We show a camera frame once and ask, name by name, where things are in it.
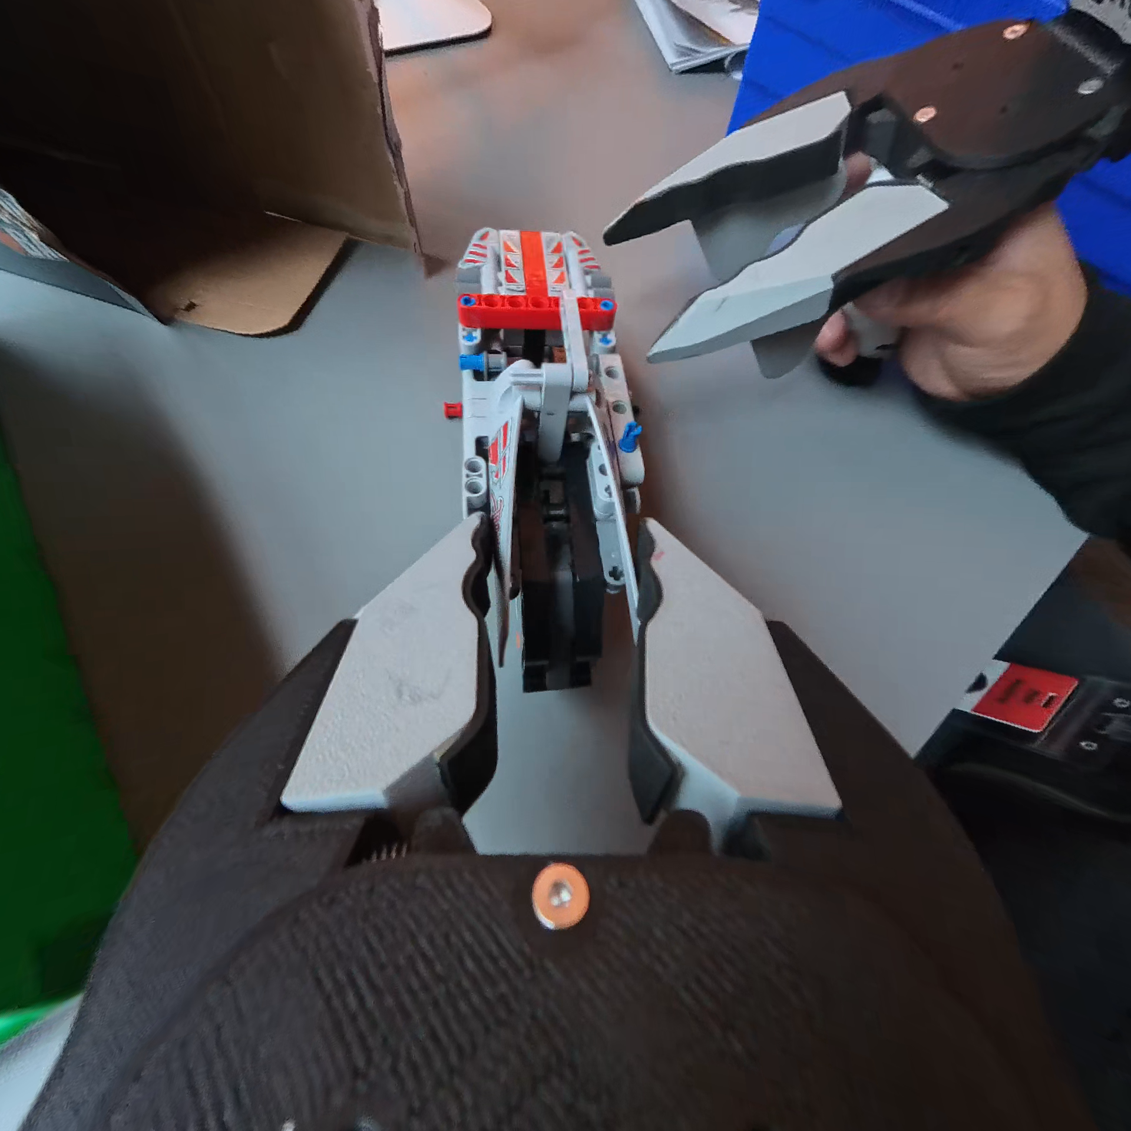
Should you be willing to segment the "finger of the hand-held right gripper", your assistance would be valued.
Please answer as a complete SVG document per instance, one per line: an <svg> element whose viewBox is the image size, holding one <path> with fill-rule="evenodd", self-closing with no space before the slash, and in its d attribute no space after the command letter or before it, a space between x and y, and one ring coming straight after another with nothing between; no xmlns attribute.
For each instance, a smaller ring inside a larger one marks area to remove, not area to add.
<svg viewBox="0 0 1131 1131"><path fill-rule="evenodd" d="M604 229L603 243L689 223L713 279L734 279L840 202L852 114L839 91L747 124L643 192Z"/></svg>
<svg viewBox="0 0 1131 1131"><path fill-rule="evenodd" d="M716 279L661 333L650 364L697 359L751 345L765 379L792 373L843 301L835 278L856 262L944 213L946 202L919 184L866 185L833 202L832 180L785 193L766 208L743 204L693 221Z"/></svg>

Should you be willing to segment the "red white id badge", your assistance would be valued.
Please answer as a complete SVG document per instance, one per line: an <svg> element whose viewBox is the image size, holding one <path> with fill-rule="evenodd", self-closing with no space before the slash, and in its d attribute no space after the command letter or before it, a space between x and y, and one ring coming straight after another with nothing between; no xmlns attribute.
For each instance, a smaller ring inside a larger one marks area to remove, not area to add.
<svg viewBox="0 0 1131 1131"><path fill-rule="evenodd" d="M968 687L959 709L991 724L1043 734L1080 690L1076 676L991 662Z"/></svg>

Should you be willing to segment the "person's right hand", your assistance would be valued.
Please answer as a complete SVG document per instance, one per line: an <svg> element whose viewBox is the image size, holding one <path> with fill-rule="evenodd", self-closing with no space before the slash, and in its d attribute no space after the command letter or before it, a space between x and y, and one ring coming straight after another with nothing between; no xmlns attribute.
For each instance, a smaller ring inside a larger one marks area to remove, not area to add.
<svg viewBox="0 0 1131 1131"><path fill-rule="evenodd" d="M853 302L897 333L909 382L942 402L977 402L1020 386L1068 344L1089 295L1055 205L1019 220L979 263L891 281Z"/></svg>

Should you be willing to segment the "grey red lego vehicle model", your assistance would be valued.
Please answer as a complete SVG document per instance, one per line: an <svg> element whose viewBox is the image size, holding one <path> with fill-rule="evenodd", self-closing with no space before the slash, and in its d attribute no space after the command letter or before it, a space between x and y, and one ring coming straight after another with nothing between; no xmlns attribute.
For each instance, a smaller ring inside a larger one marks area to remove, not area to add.
<svg viewBox="0 0 1131 1131"><path fill-rule="evenodd" d="M646 468L618 438L637 421L612 282L572 231L485 228L456 270L463 507L494 531L499 659L522 690L587 687L603 608L638 582L629 518Z"/></svg>

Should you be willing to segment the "green plastic bin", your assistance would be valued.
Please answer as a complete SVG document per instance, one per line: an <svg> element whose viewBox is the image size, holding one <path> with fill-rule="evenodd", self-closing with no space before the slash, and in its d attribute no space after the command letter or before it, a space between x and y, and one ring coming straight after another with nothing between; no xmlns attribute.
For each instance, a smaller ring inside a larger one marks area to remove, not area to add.
<svg viewBox="0 0 1131 1131"><path fill-rule="evenodd" d="M3 1043L83 987L134 866L55 589L3 453Z"/></svg>

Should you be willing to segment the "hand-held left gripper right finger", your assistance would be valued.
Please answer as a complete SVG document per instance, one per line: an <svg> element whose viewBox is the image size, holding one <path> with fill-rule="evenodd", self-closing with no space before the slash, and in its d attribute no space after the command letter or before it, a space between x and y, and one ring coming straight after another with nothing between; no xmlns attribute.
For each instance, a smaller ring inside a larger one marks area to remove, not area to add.
<svg viewBox="0 0 1131 1131"><path fill-rule="evenodd" d="M645 826L700 815L723 851L752 816L835 820L841 799L761 610L641 523L627 771Z"/></svg>

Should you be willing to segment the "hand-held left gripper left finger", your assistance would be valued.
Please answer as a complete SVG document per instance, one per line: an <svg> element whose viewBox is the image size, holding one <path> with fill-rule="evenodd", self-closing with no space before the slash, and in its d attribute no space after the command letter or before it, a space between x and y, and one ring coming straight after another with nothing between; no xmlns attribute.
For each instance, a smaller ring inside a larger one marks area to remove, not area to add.
<svg viewBox="0 0 1131 1131"><path fill-rule="evenodd" d="M471 772L495 703L487 640L490 527L474 513L349 623L343 654L280 803L292 814L460 812L493 776Z"/></svg>

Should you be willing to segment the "lego instruction booklet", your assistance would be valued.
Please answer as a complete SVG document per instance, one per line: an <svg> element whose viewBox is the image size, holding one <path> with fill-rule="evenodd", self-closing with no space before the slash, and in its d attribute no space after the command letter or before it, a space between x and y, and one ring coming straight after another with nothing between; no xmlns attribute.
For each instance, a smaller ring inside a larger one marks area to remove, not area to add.
<svg viewBox="0 0 1131 1131"><path fill-rule="evenodd" d="M738 81L759 2L635 2L673 75L719 72Z"/></svg>

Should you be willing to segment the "black lego set box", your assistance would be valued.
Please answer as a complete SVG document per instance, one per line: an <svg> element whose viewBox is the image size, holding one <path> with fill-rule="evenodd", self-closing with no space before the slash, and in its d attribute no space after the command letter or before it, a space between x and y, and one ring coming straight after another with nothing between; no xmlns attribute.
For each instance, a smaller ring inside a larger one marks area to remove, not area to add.
<svg viewBox="0 0 1131 1131"><path fill-rule="evenodd" d="M370 2L1 3L3 274L289 332L349 241L420 255Z"/></svg>

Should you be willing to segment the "person's black jacket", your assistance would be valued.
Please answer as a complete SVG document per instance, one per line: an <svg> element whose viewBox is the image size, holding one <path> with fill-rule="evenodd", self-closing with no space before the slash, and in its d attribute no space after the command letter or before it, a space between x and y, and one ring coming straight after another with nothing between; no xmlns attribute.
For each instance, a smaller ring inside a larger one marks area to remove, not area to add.
<svg viewBox="0 0 1131 1131"><path fill-rule="evenodd" d="M1066 707L1039 736L957 707L921 750L1099 1129L1129 1129L1128 600L1128 555L1085 542L994 659L1078 678Z"/></svg>

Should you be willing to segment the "blue plastic bin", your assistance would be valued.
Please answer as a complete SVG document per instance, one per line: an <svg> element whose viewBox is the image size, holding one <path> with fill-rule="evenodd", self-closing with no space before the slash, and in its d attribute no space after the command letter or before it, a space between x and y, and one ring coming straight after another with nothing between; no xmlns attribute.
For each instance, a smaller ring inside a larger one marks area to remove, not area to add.
<svg viewBox="0 0 1131 1131"><path fill-rule="evenodd" d="M1058 2L762 2L728 132L848 66L1002 19L1050 21ZM1129 294L1129 159L1099 162L1058 200L1078 258Z"/></svg>

